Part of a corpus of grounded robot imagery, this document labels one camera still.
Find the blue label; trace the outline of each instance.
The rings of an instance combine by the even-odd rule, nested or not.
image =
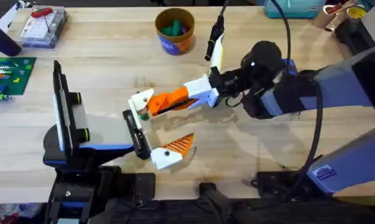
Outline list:
[[[180,54],[179,48],[175,44],[173,44],[171,41],[169,41],[169,40],[167,40],[167,39],[165,39],[161,36],[158,36],[158,38],[160,39],[162,48],[168,54],[171,54],[171,55],[179,55]]]

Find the wooden table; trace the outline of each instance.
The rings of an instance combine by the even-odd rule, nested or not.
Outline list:
[[[208,70],[204,60],[218,7],[188,7],[195,17],[195,44],[182,56],[166,54],[154,19],[164,8],[67,8],[70,15],[55,49],[24,49],[37,57],[25,93],[0,103],[0,202],[44,202],[55,178],[42,163],[42,140],[53,115],[53,60],[58,60],[72,91],[80,91],[88,114],[123,119],[127,99],[137,90],[172,91]],[[17,39],[30,9],[23,9],[9,30]],[[225,13],[223,71],[239,67],[260,40],[276,42],[286,57],[284,23],[268,19],[261,7],[228,7]],[[330,33],[307,20],[289,20],[292,58],[299,70],[318,69],[343,60]],[[195,132],[190,156],[171,169],[156,171],[133,153],[111,161],[125,172],[155,172],[156,199],[197,198],[200,182],[210,181],[229,197],[258,197],[243,184],[258,170],[298,169],[307,157],[314,130],[314,111],[301,119],[285,115],[270,120],[250,118],[242,107],[171,112],[153,120],[162,143]],[[375,127],[372,108],[332,108],[324,112],[318,154],[329,153]],[[337,195],[375,195],[375,182]]]

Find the black base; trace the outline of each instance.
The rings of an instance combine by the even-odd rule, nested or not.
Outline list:
[[[75,218],[80,223],[101,215],[111,199],[132,204],[149,201],[155,195],[154,174],[123,174],[119,167],[101,166],[87,173],[57,170],[49,219]]]
[[[261,198],[282,198],[294,186],[298,175],[299,171],[258,172],[256,173],[256,179],[252,180],[251,184],[257,188]],[[307,201],[312,198],[324,198],[325,196],[306,176],[290,199]]]

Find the wire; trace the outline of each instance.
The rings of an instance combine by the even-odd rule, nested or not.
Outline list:
[[[130,219],[131,219],[131,217],[132,217],[133,212],[135,211],[135,209],[136,209],[136,207],[132,208],[132,210],[131,210],[131,212],[130,212],[130,214],[129,214],[129,216],[128,216],[126,222],[125,222],[125,224],[128,224],[128,223],[129,223],[129,221],[130,221]]]
[[[302,181],[305,178],[307,171],[309,170],[310,166],[313,164],[315,154],[317,151],[317,147],[318,147],[318,143],[320,142],[320,135],[321,135],[322,123],[323,123],[323,93],[322,93],[322,89],[320,85],[316,82],[316,80],[311,80],[311,83],[316,89],[317,117],[316,117],[316,125],[315,125],[312,146],[310,147],[309,155],[307,156],[306,162],[301,168],[301,170],[299,171],[299,176],[297,178],[297,181],[294,183],[292,188],[285,195],[282,196],[281,200],[279,200],[276,203],[272,203],[270,205],[253,208],[253,210],[273,207],[282,202],[290,200],[291,196],[295,193],[298,187],[302,184]],[[255,180],[251,181],[251,185],[255,187],[254,181]]]
[[[280,7],[279,3],[276,0],[271,0],[277,10],[280,12],[281,18],[284,21],[285,28],[287,29],[287,74],[289,75],[289,66],[290,66],[290,60],[291,60],[291,30],[289,28],[289,23],[287,18],[285,17],[284,11]]]
[[[229,4],[229,0],[225,0],[225,2],[223,3],[222,10],[220,11],[221,16],[223,16],[223,13],[225,13],[225,10],[228,4]]]

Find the clear plastic container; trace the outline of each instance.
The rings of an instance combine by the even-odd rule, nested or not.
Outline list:
[[[49,48],[55,47],[67,21],[67,13],[62,6],[34,6],[33,11],[51,7],[53,12],[45,17],[30,17],[20,34],[23,47]]]
[[[322,10],[326,0],[276,0],[286,18],[314,18]],[[281,18],[272,1],[266,0],[264,10],[269,18]]]

